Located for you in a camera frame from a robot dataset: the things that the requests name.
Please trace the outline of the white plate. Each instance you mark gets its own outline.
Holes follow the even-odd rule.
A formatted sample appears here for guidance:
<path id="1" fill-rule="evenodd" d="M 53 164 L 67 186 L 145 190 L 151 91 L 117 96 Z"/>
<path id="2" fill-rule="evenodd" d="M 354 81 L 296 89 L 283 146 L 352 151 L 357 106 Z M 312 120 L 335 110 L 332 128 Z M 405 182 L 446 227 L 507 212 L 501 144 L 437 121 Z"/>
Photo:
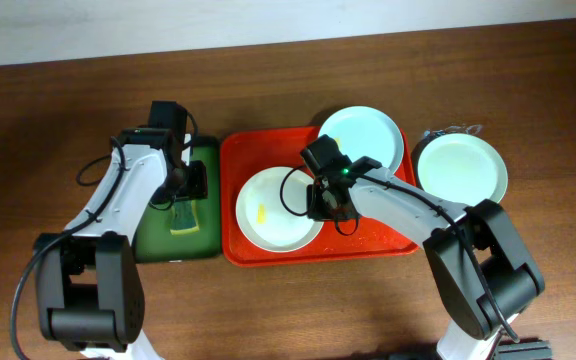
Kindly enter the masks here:
<path id="1" fill-rule="evenodd" d="M 310 244 L 323 228 L 306 215 L 307 186 L 313 178 L 290 167 L 271 167 L 246 181 L 235 205 L 237 225 L 254 246 L 271 253 L 288 253 Z"/>

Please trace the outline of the pale green plate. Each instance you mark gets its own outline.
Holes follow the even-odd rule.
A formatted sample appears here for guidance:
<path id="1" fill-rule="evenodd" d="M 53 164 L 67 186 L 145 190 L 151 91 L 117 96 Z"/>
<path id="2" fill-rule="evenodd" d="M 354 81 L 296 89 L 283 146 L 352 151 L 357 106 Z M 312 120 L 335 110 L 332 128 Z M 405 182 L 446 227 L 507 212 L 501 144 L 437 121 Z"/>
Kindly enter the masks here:
<path id="1" fill-rule="evenodd" d="M 425 192 L 469 206 L 483 200 L 500 203 L 509 180 L 500 154 L 486 141 L 464 133 L 441 135 L 425 145 L 416 175 Z"/>

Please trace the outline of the yellow green scrub sponge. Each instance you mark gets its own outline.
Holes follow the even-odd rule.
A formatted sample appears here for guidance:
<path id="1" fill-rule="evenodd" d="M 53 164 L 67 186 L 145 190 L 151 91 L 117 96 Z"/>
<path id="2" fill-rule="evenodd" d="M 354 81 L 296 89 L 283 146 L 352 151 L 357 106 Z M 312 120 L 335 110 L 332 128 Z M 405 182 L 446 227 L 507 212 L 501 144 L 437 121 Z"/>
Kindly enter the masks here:
<path id="1" fill-rule="evenodd" d="M 176 201 L 172 206 L 170 232 L 182 236 L 199 231 L 199 220 L 195 200 Z"/>

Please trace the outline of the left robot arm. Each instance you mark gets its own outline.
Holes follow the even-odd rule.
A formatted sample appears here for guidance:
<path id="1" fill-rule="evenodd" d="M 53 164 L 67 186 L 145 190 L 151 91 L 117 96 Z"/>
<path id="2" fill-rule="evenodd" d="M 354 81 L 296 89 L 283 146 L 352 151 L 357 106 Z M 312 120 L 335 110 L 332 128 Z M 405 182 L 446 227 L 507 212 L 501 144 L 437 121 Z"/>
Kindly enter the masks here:
<path id="1" fill-rule="evenodd" d="M 36 277 L 42 336 L 90 359 L 156 359 L 143 330 L 145 295 L 132 241 L 144 212 L 208 193 L 202 162 L 184 162 L 193 115 L 152 103 L 148 122 L 111 138 L 109 167 L 60 233 L 42 233 L 22 278 Z"/>

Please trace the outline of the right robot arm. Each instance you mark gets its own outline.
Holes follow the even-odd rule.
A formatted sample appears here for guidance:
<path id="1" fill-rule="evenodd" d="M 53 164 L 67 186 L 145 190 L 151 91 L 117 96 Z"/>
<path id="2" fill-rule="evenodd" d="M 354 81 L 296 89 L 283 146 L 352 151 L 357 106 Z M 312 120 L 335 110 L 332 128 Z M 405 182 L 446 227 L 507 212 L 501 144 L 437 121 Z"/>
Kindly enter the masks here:
<path id="1" fill-rule="evenodd" d="M 423 248 L 451 322 L 437 359 L 527 359 L 511 322 L 545 289 L 544 277 L 504 209 L 484 199 L 475 206 L 430 195 L 395 177 L 380 162 L 351 161 L 322 135 L 300 156 L 314 177 L 305 216 L 340 225 L 375 220 Z"/>

